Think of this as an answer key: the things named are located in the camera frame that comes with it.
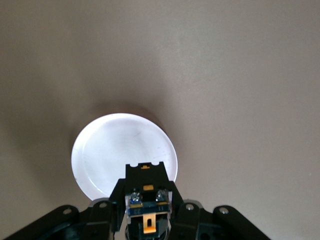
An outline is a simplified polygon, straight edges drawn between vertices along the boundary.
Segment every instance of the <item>beige surface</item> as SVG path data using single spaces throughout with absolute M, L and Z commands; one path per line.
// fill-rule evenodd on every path
M 319 239 L 320 1 L 2 1 L 0 238 L 87 207 L 70 143 L 118 103 L 161 121 L 184 198 Z

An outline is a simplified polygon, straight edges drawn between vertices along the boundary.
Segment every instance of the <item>white bowl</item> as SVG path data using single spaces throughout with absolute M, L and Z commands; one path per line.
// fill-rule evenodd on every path
M 175 181 L 178 160 L 165 132 L 138 115 L 114 113 L 89 123 L 76 138 L 71 165 L 74 178 L 91 200 L 109 197 L 126 177 L 126 164 L 164 162 L 168 178 Z

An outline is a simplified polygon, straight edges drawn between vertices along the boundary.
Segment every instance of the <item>round white disc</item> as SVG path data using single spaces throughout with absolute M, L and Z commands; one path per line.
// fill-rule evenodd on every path
M 89 123 L 76 138 L 71 154 L 74 178 L 91 199 L 109 197 L 126 177 L 126 164 L 164 162 L 170 181 L 178 172 L 176 151 L 153 122 L 129 113 L 114 113 Z

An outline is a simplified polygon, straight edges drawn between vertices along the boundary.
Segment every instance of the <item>white plate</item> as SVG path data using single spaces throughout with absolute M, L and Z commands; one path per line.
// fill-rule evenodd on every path
M 76 138 L 71 154 L 74 178 L 91 199 L 109 197 L 126 177 L 126 164 L 164 162 L 169 180 L 178 172 L 176 151 L 153 122 L 129 113 L 114 113 L 89 123 Z

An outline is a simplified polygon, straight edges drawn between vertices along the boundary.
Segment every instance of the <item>plate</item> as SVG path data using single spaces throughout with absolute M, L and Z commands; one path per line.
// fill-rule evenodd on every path
M 178 160 L 166 133 L 150 120 L 129 113 L 105 115 L 90 122 L 77 136 L 71 153 L 74 178 L 91 200 L 108 198 L 126 164 L 163 162 L 175 181 Z

